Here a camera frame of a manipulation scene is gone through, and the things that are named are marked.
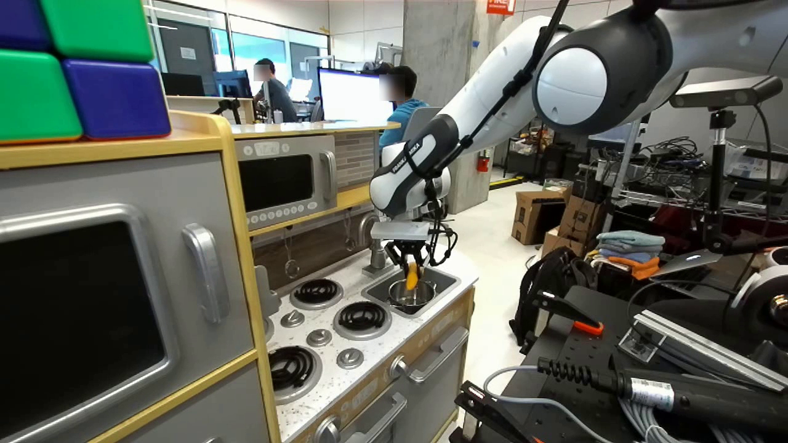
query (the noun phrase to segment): green cube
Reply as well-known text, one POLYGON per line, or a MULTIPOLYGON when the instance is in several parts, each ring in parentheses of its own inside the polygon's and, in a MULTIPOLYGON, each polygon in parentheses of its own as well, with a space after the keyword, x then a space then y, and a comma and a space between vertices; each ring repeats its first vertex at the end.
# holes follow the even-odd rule
POLYGON ((0 50, 0 143, 73 139, 82 122, 60 62, 0 50))
POLYGON ((43 0, 54 46, 67 58, 151 62, 141 0, 43 0))

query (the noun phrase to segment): purple cube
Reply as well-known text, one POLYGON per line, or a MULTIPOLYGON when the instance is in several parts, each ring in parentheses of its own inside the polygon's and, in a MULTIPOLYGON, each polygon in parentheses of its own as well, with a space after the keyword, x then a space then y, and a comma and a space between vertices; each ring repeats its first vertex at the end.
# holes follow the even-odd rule
POLYGON ((3 0, 0 4, 0 46, 43 50, 48 26, 39 0, 3 0))
POLYGON ((64 62, 83 137, 163 137, 171 116, 160 77, 147 63, 64 62))

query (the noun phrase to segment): robotic arm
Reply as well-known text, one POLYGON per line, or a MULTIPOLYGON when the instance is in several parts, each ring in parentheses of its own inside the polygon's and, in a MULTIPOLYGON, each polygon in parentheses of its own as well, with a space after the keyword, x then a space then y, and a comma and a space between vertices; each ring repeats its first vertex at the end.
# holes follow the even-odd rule
POLYGON ((785 0, 636 0, 576 31, 557 26, 565 6, 552 21, 522 21, 378 173, 371 205, 389 219, 378 239, 417 251, 447 219, 444 166, 476 146, 499 146, 536 116, 565 136, 592 136, 660 107, 690 69, 788 77, 788 63, 773 67, 788 58, 785 0))

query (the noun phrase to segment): man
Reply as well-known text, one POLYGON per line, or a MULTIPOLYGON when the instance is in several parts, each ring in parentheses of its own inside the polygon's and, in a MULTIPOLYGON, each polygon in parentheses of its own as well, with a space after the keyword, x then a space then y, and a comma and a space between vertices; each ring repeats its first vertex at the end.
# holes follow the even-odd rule
POLYGON ((403 128, 412 120, 412 112, 423 106, 423 101, 413 98, 417 91, 417 70, 408 67, 395 67, 389 70, 389 101, 395 102, 392 122, 400 122, 395 131, 384 131, 378 139, 378 147, 387 147, 402 143, 403 128))
POLYGON ((284 120, 298 120, 288 89, 277 79, 277 63, 270 58, 258 58, 253 63, 253 70, 264 82, 262 91, 253 95, 256 106, 264 102, 264 107, 258 107, 256 112, 270 118, 274 110, 282 110, 284 120))

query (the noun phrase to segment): oven window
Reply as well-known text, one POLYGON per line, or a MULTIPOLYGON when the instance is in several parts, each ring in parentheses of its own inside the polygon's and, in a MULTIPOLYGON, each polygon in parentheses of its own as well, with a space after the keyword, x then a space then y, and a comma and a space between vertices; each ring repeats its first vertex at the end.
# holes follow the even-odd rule
POLYGON ((246 211, 310 198, 312 154, 242 163, 246 211))
POLYGON ((129 224, 0 243, 0 437, 163 362, 129 224))

